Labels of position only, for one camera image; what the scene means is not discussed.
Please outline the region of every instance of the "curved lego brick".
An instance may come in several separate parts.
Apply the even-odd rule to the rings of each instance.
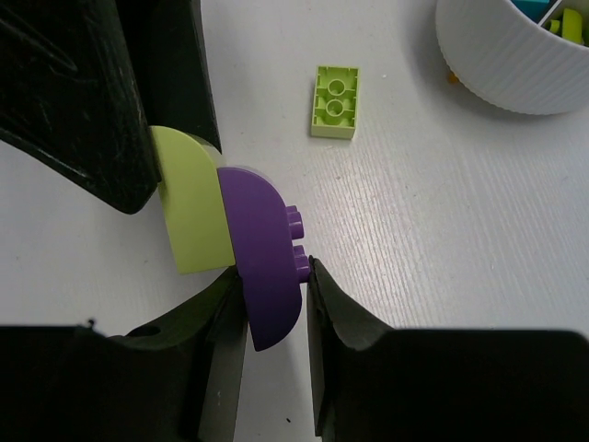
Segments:
[[[168,127],[153,126],[162,181],[158,185],[167,233],[180,273],[235,264],[218,154],[204,140]]]
[[[301,312],[300,284],[310,268],[303,246],[292,241],[304,236],[303,221],[256,173],[217,172],[254,347],[265,350],[286,337]]]

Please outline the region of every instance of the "white wood grain surface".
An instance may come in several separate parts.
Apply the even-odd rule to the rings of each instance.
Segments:
[[[356,300],[397,327],[589,333],[588,110],[518,116],[448,85],[434,0],[202,2],[228,164],[298,205]],[[308,136],[318,64],[362,69],[352,142]],[[125,333],[218,273],[176,274],[157,197],[118,214],[0,145],[1,323]],[[236,441],[313,440],[305,330],[248,349]]]

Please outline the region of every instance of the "yellow lego piece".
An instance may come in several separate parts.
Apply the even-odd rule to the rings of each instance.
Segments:
[[[196,136],[162,126],[151,129],[162,174],[159,196],[178,271],[234,265],[215,164],[220,154]]]

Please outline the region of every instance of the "purple lego brick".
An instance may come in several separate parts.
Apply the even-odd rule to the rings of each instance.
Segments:
[[[303,221],[256,173],[217,171],[251,336],[256,350],[265,350],[286,337],[301,312],[300,284],[310,268],[303,246],[293,247],[293,239],[305,235]]]

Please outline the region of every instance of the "white container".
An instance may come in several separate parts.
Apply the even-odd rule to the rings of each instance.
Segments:
[[[489,103],[535,115],[589,104],[589,48],[542,29],[511,0],[438,0],[435,22],[448,66]]]

